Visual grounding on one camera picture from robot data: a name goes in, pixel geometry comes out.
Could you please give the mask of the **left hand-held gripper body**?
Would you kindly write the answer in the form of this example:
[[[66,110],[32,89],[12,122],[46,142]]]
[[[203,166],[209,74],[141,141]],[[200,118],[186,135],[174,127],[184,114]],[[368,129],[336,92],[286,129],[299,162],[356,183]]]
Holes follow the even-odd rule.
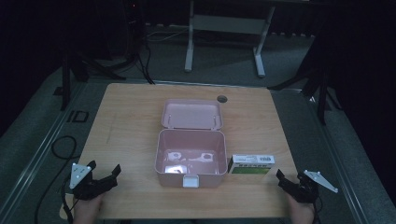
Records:
[[[69,188],[76,199],[89,201],[113,188],[110,175],[95,180],[88,165],[73,163],[71,167]]]

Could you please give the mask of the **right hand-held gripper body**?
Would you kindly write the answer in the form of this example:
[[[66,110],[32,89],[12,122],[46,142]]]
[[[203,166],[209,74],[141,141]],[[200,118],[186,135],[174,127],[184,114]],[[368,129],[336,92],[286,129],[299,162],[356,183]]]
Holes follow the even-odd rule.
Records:
[[[330,183],[321,172],[312,172],[304,170],[303,172],[308,177],[308,182],[304,185],[293,183],[287,179],[287,185],[284,190],[292,196],[298,203],[314,203],[319,197],[318,187],[322,186],[334,193],[338,192],[338,188]]]

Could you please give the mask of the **white and green carton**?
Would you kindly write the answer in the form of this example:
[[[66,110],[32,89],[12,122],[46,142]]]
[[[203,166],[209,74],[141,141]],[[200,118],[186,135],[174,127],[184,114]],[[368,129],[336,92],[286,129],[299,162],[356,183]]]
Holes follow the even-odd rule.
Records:
[[[272,155],[233,154],[228,164],[228,173],[266,175],[275,163]]]

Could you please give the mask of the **pink storage box with lid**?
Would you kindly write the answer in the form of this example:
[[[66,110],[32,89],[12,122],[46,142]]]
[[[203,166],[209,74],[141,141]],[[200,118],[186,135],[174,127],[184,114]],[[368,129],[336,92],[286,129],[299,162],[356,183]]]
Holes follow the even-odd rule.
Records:
[[[168,99],[162,115],[155,171],[165,187],[215,188],[227,174],[227,153],[217,101]]]

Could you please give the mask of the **person's right hand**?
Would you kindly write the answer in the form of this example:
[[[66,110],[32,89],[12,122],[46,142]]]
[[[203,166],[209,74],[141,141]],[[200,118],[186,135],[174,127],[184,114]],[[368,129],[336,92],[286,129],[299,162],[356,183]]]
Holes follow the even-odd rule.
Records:
[[[314,205],[312,203],[298,203],[289,194],[286,197],[292,224],[313,224],[315,218]]]

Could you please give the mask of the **person's left hand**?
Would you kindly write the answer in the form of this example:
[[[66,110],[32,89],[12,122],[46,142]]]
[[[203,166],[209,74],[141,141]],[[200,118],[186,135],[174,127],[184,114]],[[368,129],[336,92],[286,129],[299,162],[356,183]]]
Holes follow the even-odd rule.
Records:
[[[77,201],[74,207],[73,224],[93,224],[100,212],[104,194],[89,201]]]

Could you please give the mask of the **black metal stand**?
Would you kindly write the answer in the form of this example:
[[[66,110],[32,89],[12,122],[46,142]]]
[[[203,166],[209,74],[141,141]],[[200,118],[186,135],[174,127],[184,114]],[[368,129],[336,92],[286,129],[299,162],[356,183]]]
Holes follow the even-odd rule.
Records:
[[[327,98],[330,98],[338,109],[342,109],[342,107],[336,103],[334,98],[330,96],[328,91],[331,69],[332,67],[328,63],[302,62],[294,77],[275,86],[270,86],[268,87],[268,90],[281,91],[306,78],[307,81],[304,84],[301,93],[304,97],[312,98],[314,94],[318,92],[317,116],[320,123],[325,125]]]
[[[62,86],[57,87],[54,92],[55,95],[62,96],[61,110],[64,111],[71,101],[71,73],[75,75],[77,80],[85,82],[89,78],[87,66],[90,66],[99,74],[106,77],[124,80],[124,77],[115,74],[115,71],[129,65],[132,61],[133,59],[127,59],[121,63],[104,66],[82,51],[74,49],[66,50],[62,57]]]

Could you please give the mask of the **white metal desk frame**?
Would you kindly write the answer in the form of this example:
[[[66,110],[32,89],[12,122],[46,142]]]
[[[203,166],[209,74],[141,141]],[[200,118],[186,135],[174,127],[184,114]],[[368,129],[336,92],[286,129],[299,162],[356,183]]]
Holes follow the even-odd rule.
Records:
[[[257,76],[265,77],[265,69],[262,60],[262,49],[268,35],[270,24],[276,8],[269,7],[265,19],[246,19],[221,16],[209,16],[196,14],[194,12],[194,0],[190,0],[188,46],[185,58],[184,71],[192,70],[194,53],[194,31],[211,31],[224,33],[238,33],[246,35],[258,35],[261,39],[259,44],[253,49],[254,62],[256,65]]]

